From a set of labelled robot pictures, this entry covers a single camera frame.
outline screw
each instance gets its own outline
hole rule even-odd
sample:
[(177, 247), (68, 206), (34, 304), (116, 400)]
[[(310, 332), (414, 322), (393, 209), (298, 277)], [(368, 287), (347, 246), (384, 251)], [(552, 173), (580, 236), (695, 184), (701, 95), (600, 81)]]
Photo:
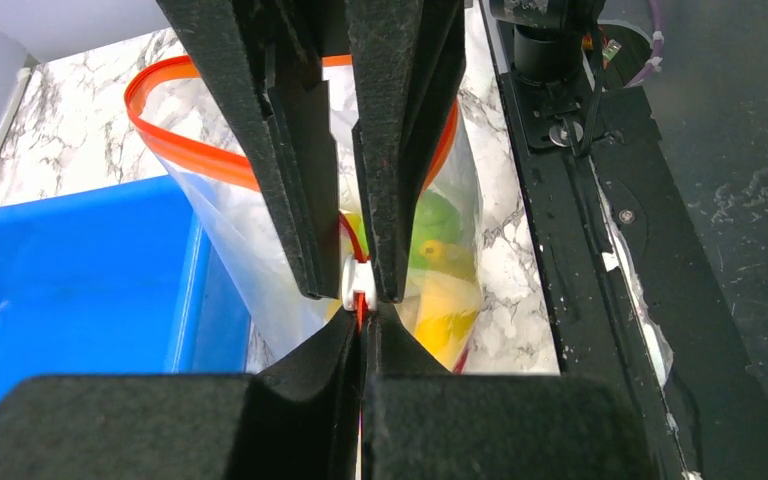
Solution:
[(628, 225), (634, 221), (634, 212), (631, 210), (623, 210), (620, 212), (620, 221)]

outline marble table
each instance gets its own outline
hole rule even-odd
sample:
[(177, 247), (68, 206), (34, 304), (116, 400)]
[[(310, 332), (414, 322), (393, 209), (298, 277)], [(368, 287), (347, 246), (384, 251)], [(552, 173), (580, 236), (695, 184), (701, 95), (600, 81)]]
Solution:
[[(162, 30), (38, 66), (0, 153), (0, 206), (165, 174), (125, 115), (128, 82), (185, 53)], [(484, 303), (466, 370), (557, 373), (531, 236), (481, 12), (466, 12), (459, 97), (484, 197)], [(250, 367), (268, 361), (253, 337)]]

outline blue plastic container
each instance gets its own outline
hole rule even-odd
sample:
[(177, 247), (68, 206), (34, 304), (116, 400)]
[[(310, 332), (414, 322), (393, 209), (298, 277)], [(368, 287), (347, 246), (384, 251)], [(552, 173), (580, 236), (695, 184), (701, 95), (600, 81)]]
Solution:
[(169, 177), (0, 208), (0, 400), (44, 374), (241, 372), (248, 331)]

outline clear plastic bag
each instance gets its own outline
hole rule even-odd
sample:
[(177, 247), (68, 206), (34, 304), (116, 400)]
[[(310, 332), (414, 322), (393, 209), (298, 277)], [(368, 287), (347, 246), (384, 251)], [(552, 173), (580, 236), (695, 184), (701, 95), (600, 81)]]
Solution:
[[(328, 59), (331, 132), (339, 155), (340, 208), (366, 248), (351, 127), (357, 121), (352, 68)], [(280, 358), (316, 332), (338, 301), (303, 297), (248, 161), (188, 57), (148, 67), (125, 94), (128, 115), (146, 145), (181, 185), (251, 312)], [(481, 194), (455, 105), (441, 136), (414, 221), (405, 326), (441, 363), (458, 369), (481, 308), (477, 278)], [(350, 254), (348, 239), (343, 243)]]

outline green object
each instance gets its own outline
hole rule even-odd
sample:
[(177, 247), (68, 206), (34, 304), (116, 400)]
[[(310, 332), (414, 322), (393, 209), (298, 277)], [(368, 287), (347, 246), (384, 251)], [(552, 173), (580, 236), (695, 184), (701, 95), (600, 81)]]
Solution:
[(408, 265), (411, 268), (429, 268), (428, 260), (420, 254), (422, 245), (429, 240), (459, 244), (462, 239), (463, 221), (455, 206), (430, 190), (420, 195), (413, 220)]

